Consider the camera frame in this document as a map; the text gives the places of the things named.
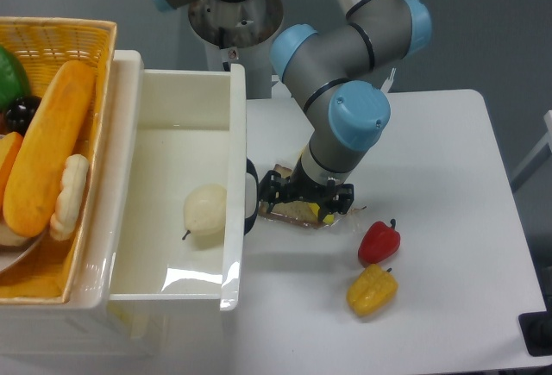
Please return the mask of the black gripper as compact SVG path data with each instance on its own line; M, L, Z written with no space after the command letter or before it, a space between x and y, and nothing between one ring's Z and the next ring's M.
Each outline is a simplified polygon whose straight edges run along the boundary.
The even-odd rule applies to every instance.
M271 213L277 204L293 202L317 204L317 219L320 222L334 213L348 213L354 201L352 184L338 184L333 178L319 184L311 180L302 168L298 173L298 176L284 177L272 169L265 174L259 184L258 198L267 213Z

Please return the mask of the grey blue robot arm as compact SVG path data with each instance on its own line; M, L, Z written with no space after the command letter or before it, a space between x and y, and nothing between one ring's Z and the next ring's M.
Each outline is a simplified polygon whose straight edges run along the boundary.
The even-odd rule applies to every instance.
M344 25L327 34L283 25L280 0L153 0L157 9L188 9L212 71L245 68L247 92L263 98L272 76L285 85L314 131L289 178L261 180L267 210L315 203L318 217L345 214L354 201L348 176L379 140L391 115L386 95L365 76L424 48L430 13L419 0L338 0Z

